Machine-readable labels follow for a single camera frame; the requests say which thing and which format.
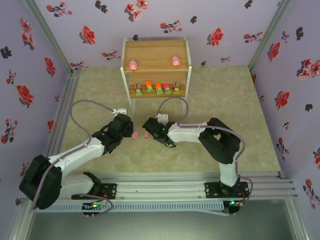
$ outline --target green block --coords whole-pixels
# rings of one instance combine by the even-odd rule
[[[169,87],[165,88],[165,89],[164,89],[164,92],[165,92],[166,95],[172,93]]]
[[[153,91],[152,86],[145,86],[147,93],[150,93]]]
[[[156,91],[156,94],[158,95],[163,94],[162,88],[156,88],[155,91]]]
[[[142,95],[142,91],[140,89],[135,90],[135,95],[136,96],[141,96]]]
[[[179,88],[178,88],[178,87],[175,87],[175,88],[173,89],[173,94],[179,94],[179,93],[180,93]]]

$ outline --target white bracket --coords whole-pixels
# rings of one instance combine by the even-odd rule
[[[112,109],[113,112],[113,116],[117,116],[118,114],[124,114],[124,115],[127,115],[127,109],[125,108],[118,108],[118,109]]]
[[[169,122],[169,116],[166,113],[160,114],[158,113],[158,115],[155,115],[156,120],[163,124],[166,125]]]

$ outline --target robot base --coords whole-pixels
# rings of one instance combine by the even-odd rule
[[[233,187],[222,186],[221,182],[206,182],[204,191],[207,199],[247,198],[250,193],[245,181],[239,181]]]

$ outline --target white shelf frame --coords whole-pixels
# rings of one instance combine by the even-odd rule
[[[184,95],[184,99],[187,100],[188,92],[189,92],[192,65],[191,65],[191,56],[190,56],[188,37],[185,36],[184,40],[185,40],[186,53],[187,53],[188,66],[189,66],[188,67],[188,72],[187,72],[187,75],[186,75],[186,80],[185,80],[186,83],[185,83],[185,95]],[[128,101],[129,101],[131,113],[132,113],[132,115],[134,115],[135,114],[135,110],[136,110],[136,98],[135,97],[130,97],[128,81],[127,81],[125,70],[124,70],[124,61],[125,61],[125,53],[126,53],[126,43],[127,43],[127,41],[128,41],[127,37],[124,37],[123,38],[123,45],[122,45],[120,71],[121,71],[121,75],[122,75],[122,79],[123,79],[125,92],[126,92],[126,95],[127,95]],[[185,111],[186,111],[186,104],[184,102],[182,102],[182,112],[184,113]]]

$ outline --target mounting plate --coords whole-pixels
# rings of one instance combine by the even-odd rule
[[[158,113],[158,115],[155,115],[155,118],[159,123],[163,125],[166,125],[169,122],[169,116],[166,113]]]
[[[110,200],[116,199],[116,194],[117,194],[117,184],[115,183],[101,183],[99,186],[98,192],[95,194],[95,196],[98,197],[103,197],[105,198],[104,190],[107,193],[106,198]],[[71,199],[73,200],[97,200],[95,198],[91,198],[88,196],[81,196],[81,195],[72,195]]]
[[[113,116],[117,116],[118,114],[124,114],[124,115],[127,115],[127,109],[125,108],[118,108],[118,109],[112,109],[113,112]]]
[[[204,183],[204,191],[207,199],[243,198],[243,194],[246,198],[249,196],[249,188],[246,181],[237,183],[232,190],[232,193],[225,195],[222,192],[219,182]]]

